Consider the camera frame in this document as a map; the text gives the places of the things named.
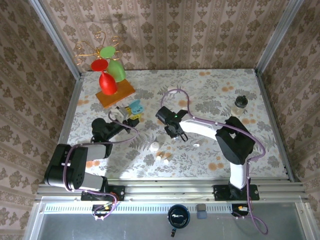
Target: orange wooden board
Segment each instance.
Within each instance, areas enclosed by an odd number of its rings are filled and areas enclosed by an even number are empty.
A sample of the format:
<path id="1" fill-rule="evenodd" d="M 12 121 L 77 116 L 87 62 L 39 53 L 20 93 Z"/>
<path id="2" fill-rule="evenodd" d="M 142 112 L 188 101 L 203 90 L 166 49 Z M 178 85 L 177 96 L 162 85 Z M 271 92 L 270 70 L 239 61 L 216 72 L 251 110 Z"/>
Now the orange wooden board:
<path id="1" fill-rule="evenodd" d="M 96 94 L 96 97 L 104 108 L 108 108 L 111 105 L 136 92 L 136 90 L 131 86 L 127 79 L 118 82 L 117 85 L 118 91 L 116 91 L 116 93 L 113 95 L 105 95 L 102 91 Z"/>

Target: table surface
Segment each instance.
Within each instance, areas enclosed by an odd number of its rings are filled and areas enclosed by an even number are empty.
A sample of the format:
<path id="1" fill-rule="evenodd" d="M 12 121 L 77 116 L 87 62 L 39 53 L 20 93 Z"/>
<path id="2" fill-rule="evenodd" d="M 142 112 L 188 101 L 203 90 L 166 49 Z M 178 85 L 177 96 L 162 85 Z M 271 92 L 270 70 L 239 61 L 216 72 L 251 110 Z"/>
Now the table surface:
<path id="1" fill-rule="evenodd" d="M 139 136 L 132 142 L 114 145 L 109 158 L 87 162 L 86 172 L 121 179 L 230 177 L 229 162 L 216 141 L 194 133 L 187 133 L 187 142 L 171 139 L 155 117 L 163 94 L 174 86 L 189 94 L 190 110 L 195 116 L 222 123 L 231 116 L 230 108 L 236 97 L 245 95 L 248 105 L 239 119 L 266 148 L 266 155 L 251 163 L 250 176 L 288 178 L 253 69 L 134 70 L 126 75 L 136 92 L 112 107 L 126 107 L 133 100 L 141 100 L 144 112 L 136 127 Z M 68 144 L 89 142 L 94 119 L 109 122 L 109 108 L 103 109 L 95 95 L 100 91 L 99 77 L 99 72 L 85 74 Z M 169 94 L 164 105 L 177 113 L 186 107 L 186 97 L 182 93 Z M 122 131 L 112 140 L 125 140 L 132 134 Z M 150 151 L 154 141 L 160 143 L 159 151 L 169 156 L 168 164 L 163 159 L 156 160 L 156 153 Z M 259 152 L 255 145 L 252 155 Z"/>

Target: purple cable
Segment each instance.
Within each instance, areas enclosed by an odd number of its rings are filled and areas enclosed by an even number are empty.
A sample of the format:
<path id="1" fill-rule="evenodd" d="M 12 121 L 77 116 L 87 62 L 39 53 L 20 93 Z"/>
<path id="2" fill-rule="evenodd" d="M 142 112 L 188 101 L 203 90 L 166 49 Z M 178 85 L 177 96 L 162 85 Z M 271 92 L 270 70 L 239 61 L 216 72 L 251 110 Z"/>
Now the purple cable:
<path id="1" fill-rule="evenodd" d="M 267 235 L 268 232 L 269 232 L 269 230 L 268 230 L 268 227 L 267 227 L 267 225 L 265 224 L 265 222 L 264 222 L 262 219 L 254 216 L 254 215 L 252 214 L 252 206 L 251 206 L 251 204 L 250 204 L 250 193 L 249 193 L 249 184 L 250 184 L 250 183 L 249 183 L 249 179 L 250 179 L 250 178 L 249 178 L 249 165 L 250 165 L 250 161 L 251 161 L 251 160 L 257 160 L 257 159 L 259 159 L 259 158 L 262 158 L 262 157 L 266 154 L 266 149 L 265 149 L 265 147 L 262 145 L 262 143 L 261 143 L 258 139 L 256 139 L 256 138 L 255 138 L 254 136 L 252 136 L 250 133 L 248 133 L 248 132 L 246 132 L 246 131 L 243 131 L 242 129 L 239 129 L 239 128 L 234 127 L 234 126 L 230 126 L 230 125 L 225 124 L 225 123 L 216 122 L 216 121 L 210 121 L 210 120 L 206 120 L 206 119 L 202 119 L 202 118 L 199 118 L 199 117 L 194 116 L 194 115 L 191 113 L 191 111 L 190 111 L 190 99 L 189 99 L 189 95 L 188 95 L 188 93 L 187 93 L 186 91 L 184 91 L 184 90 L 182 90 L 182 89 L 176 88 L 176 89 L 171 89 L 171 90 L 167 91 L 167 92 L 163 95 L 163 97 L 162 97 L 162 99 L 161 99 L 161 102 L 160 102 L 161 107 L 163 106 L 165 97 L 166 97 L 170 92 L 173 92 L 173 91 L 178 91 L 178 92 L 182 92 L 182 93 L 185 94 L 186 99 L 187 99 L 187 111 L 188 111 L 189 115 L 190 115 L 194 120 L 198 120 L 198 121 L 201 121 L 201 122 L 203 122 L 203 123 L 214 124 L 214 125 L 216 125 L 216 126 L 222 126 L 222 127 L 226 127 L 226 128 L 235 130 L 235 131 L 237 131 L 237 132 L 239 132 L 239 133 L 242 133 L 243 135 L 246 135 L 247 137 L 251 138 L 252 140 L 254 140 L 254 141 L 259 145 L 259 147 L 262 149 L 262 153 L 261 153 L 260 155 L 258 155 L 258 156 L 253 156 L 253 157 L 251 157 L 251 158 L 249 158 L 249 159 L 247 160 L 247 165 L 246 165 L 246 197 L 247 197 L 247 202 L 248 202 L 248 206 L 249 206 L 250 216 L 251 216 L 251 219 L 252 219 L 252 222 L 253 222 L 254 226 L 256 227 L 256 229 L 257 229 L 260 233 L 262 233 L 263 235 Z M 263 231 L 257 226 L 255 220 L 258 220 L 259 222 L 261 222 L 261 223 L 264 225 L 264 227 L 265 227 L 265 229 L 266 229 L 265 232 L 263 232 Z"/>
<path id="2" fill-rule="evenodd" d="M 108 214 L 106 214 L 103 218 L 105 219 L 106 217 L 108 217 L 115 209 L 116 209 L 116 206 L 117 206 L 117 198 L 115 197 L 114 194 L 112 193 L 107 193 L 107 192 L 98 192 L 98 191 L 93 191 L 93 190 L 85 190 L 85 189 L 77 189 L 77 190 L 74 190 L 74 189 L 71 189 L 68 184 L 67 184 L 67 168 L 68 168 L 68 162 L 69 162 L 69 159 L 70 159 L 70 156 L 71 156 L 71 153 L 73 152 L 73 150 L 75 150 L 76 148 L 78 147 L 82 147 L 82 146 L 90 146 L 90 145 L 101 145 L 101 144 L 122 144 L 122 143 L 127 143 L 127 142 L 130 142 L 132 141 L 133 139 L 135 139 L 138 135 L 139 135 L 139 132 L 137 129 L 135 129 L 134 127 L 132 126 L 129 126 L 129 125 L 126 125 L 126 124 L 123 124 L 123 123 L 120 123 L 114 119 L 112 119 L 110 117 L 111 113 L 109 112 L 108 113 L 108 118 L 120 125 L 120 126 L 123 126 L 123 127 L 126 127 L 126 128 L 129 128 L 129 129 L 132 129 L 135 131 L 135 135 L 129 139 L 126 139 L 126 140 L 122 140 L 122 141 L 108 141 L 108 142 L 88 142 L 88 143 L 80 143 L 80 144 L 76 144 L 74 146 L 72 146 L 68 152 L 68 154 L 66 155 L 66 158 L 65 158 L 65 163 L 64 163 L 64 167 L 63 167 L 63 173 L 62 173 L 62 181 L 63 181 L 63 185 L 64 185 L 64 188 L 65 190 L 67 190 L 68 192 L 72 192 L 72 191 L 86 191 L 88 193 L 91 193 L 91 194 L 95 194 L 95 195 L 105 195 L 105 196 L 111 196 L 114 198 L 114 204 L 112 205 L 112 208 L 111 210 L 108 212 Z"/>

